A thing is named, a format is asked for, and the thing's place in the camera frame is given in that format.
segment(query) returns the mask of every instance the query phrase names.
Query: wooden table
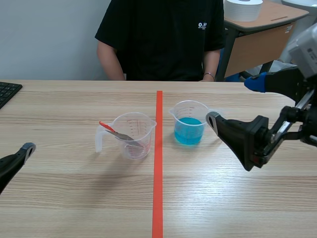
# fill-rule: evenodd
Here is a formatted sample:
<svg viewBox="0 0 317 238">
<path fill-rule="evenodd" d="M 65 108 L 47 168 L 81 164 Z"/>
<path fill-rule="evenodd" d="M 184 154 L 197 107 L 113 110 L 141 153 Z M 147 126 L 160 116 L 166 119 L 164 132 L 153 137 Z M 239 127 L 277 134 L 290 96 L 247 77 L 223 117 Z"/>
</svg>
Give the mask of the wooden table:
<svg viewBox="0 0 317 238">
<path fill-rule="evenodd" d="M 246 172 L 211 128 L 197 147 L 175 142 L 168 113 L 192 99 L 272 125 L 291 100 L 239 83 L 11 82 L 23 89 L 0 110 L 0 157 L 25 142 L 37 150 L 0 197 L 1 238 L 151 238 L 154 140 L 147 159 L 133 162 L 113 138 L 97 155 L 94 135 L 99 120 L 126 112 L 155 119 L 157 90 L 165 238 L 316 237 L 316 148 L 284 142 L 263 169 Z"/>
<path fill-rule="evenodd" d="M 269 71 L 281 56 L 296 21 L 307 15 L 307 11 L 264 0 L 256 21 L 225 19 L 226 47 L 217 81 L 261 64 L 261 73 Z"/>
</svg>

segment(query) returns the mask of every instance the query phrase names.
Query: red tape line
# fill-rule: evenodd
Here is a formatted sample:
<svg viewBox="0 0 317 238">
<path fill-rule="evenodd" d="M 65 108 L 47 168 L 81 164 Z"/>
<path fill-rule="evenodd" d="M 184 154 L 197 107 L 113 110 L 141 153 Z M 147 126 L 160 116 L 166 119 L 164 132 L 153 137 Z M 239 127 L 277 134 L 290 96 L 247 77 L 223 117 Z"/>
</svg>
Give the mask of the red tape line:
<svg viewBox="0 0 317 238">
<path fill-rule="evenodd" d="M 157 91 L 152 238 L 163 238 L 163 92 Z"/>
</svg>

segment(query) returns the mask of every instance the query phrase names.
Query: desk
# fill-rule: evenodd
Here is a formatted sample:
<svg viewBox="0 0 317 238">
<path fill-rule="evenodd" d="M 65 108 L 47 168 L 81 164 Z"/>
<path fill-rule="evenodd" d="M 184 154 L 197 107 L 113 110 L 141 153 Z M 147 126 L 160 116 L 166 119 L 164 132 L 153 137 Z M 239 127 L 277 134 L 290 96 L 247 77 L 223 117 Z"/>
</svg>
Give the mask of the desk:
<svg viewBox="0 0 317 238">
<path fill-rule="evenodd" d="M 260 15 L 253 22 L 225 19 L 226 47 L 216 76 L 217 81 L 264 64 L 269 71 L 279 59 L 297 20 L 307 11 L 264 0 Z"/>
<path fill-rule="evenodd" d="M 133 162 L 111 137 L 96 155 L 94 136 L 101 119 L 131 111 L 154 119 L 157 90 L 165 238 L 316 237 L 316 148 L 287 141 L 263 169 L 246 172 L 211 128 L 197 147 L 176 143 L 168 113 L 192 99 L 272 125 L 291 100 L 240 83 L 11 82 L 23 89 L 0 110 L 0 156 L 25 142 L 37 150 L 0 197 L 2 238 L 151 238 L 154 141 L 147 159 Z"/>
</svg>

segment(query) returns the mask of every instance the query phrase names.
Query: white roll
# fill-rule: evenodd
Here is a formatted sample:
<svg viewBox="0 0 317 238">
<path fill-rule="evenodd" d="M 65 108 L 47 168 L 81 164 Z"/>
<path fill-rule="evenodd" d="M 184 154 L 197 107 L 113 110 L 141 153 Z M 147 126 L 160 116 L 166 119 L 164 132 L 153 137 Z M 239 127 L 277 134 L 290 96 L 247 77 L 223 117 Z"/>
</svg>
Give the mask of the white roll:
<svg viewBox="0 0 317 238">
<path fill-rule="evenodd" d="M 255 21 L 260 14 L 262 0 L 225 0 L 224 16 L 232 21 Z"/>
</svg>

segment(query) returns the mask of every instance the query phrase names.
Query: plastic measuring cup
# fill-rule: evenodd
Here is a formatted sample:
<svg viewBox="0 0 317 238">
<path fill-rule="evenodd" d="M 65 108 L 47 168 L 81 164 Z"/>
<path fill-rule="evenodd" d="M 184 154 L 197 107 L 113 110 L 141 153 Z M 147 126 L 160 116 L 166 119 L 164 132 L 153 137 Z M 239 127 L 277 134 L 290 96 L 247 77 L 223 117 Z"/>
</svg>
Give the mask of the plastic measuring cup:
<svg viewBox="0 0 317 238">
<path fill-rule="evenodd" d="M 196 101 L 183 101 L 169 112 L 175 118 L 175 138 L 182 144 L 194 145 L 200 142 L 207 125 L 206 115 L 211 110 Z"/>
<path fill-rule="evenodd" d="M 147 115 L 143 113 L 126 113 L 119 116 L 109 123 L 115 131 L 126 134 L 138 142 L 141 146 L 132 145 L 131 141 L 122 140 L 116 137 L 118 141 L 118 147 L 125 158 L 128 159 L 142 159 L 150 151 L 151 148 L 151 132 L 157 123 L 151 120 Z M 95 144 L 96 152 L 101 152 L 103 148 L 103 137 L 105 135 L 111 135 L 106 129 L 99 125 L 97 127 Z"/>
</svg>

